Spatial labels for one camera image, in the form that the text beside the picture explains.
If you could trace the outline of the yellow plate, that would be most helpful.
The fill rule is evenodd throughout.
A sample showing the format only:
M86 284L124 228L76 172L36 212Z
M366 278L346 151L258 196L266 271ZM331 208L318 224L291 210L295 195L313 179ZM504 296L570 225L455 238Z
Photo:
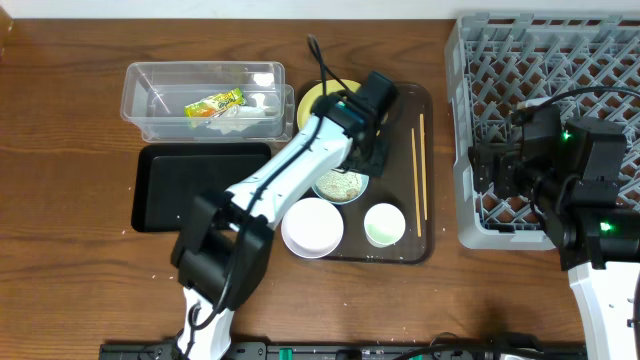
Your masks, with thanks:
M329 93L343 90L344 87L337 80L326 82ZM303 130L308 118L311 116L311 109L316 100L323 94L323 85L318 83L313 85L301 98L297 109L297 125L299 130Z

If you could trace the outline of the light blue rice bowl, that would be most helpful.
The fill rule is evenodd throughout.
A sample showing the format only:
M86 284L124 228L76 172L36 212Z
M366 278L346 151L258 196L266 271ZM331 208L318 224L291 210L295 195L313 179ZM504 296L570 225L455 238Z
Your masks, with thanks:
M368 183L367 175L333 169L322 175L311 189L317 196L330 203L344 205L360 197Z

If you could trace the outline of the white pink bowl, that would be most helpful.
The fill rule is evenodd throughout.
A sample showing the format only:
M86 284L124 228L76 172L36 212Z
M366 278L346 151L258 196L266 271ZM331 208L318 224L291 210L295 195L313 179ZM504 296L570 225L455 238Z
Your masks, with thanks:
M338 209L320 198L296 202L285 214L281 233L286 247L295 255L318 259L340 244L344 221Z

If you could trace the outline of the orange green snack wrapper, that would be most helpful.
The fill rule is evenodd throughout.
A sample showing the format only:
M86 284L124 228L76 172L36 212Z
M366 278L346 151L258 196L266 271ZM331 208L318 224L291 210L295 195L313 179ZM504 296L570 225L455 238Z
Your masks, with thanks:
M187 117L211 117L225 112L233 106L244 104L244 93L239 88L235 88L189 104L184 108L184 113Z

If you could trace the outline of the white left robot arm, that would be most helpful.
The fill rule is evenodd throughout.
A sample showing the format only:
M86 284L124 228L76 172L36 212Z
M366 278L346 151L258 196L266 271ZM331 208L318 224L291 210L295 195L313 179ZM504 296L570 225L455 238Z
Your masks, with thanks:
M333 169L379 176L383 122L398 90L372 72L356 91L321 95L305 126L254 174L223 192L195 197L171 253L186 300L176 359L220 359L234 312L263 279L274 230L285 213Z

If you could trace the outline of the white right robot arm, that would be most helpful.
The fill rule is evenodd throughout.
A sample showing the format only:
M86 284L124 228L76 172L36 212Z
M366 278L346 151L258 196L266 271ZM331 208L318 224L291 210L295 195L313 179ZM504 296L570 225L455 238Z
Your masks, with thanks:
M617 205L627 140L619 124L562 120L552 105L519 109L512 144L468 156L477 191L525 196L560 255L591 359L639 356L639 215Z

